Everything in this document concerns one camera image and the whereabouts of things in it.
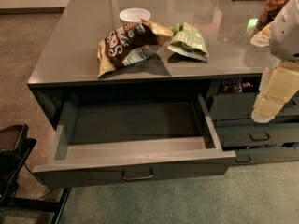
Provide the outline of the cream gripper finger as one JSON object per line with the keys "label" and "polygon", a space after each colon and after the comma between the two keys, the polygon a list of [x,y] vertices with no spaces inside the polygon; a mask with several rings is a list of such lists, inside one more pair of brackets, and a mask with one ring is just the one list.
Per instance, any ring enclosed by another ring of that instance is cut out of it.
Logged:
{"label": "cream gripper finger", "polygon": [[259,91],[251,118],[268,123],[299,91],[299,62],[281,61],[275,67],[266,67]]}
{"label": "cream gripper finger", "polygon": [[273,23],[268,23],[260,32],[253,36],[250,44],[256,47],[268,47]]}

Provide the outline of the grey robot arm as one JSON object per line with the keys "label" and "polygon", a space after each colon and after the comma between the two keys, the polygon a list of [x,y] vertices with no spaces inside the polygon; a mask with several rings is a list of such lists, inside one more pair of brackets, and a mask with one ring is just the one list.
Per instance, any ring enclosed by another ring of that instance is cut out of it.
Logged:
{"label": "grey robot arm", "polygon": [[269,50],[280,59],[266,67],[251,118],[257,123],[274,119],[299,91],[299,0],[289,0],[274,20],[251,39],[251,44],[268,35]]}

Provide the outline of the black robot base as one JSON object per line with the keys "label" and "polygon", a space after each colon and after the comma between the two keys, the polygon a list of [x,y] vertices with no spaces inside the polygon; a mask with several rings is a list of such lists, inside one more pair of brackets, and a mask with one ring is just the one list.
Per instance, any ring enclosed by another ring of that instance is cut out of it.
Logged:
{"label": "black robot base", "polygon": [[64,189],[58,202],[17,198],[17,180],[22,167],[33,151],[36,140],[28,138],[26,124],[12,125],[0,130],[0,205],[9,209],[28,209],[53,213],[51,224],[59,224],[71,188]]}

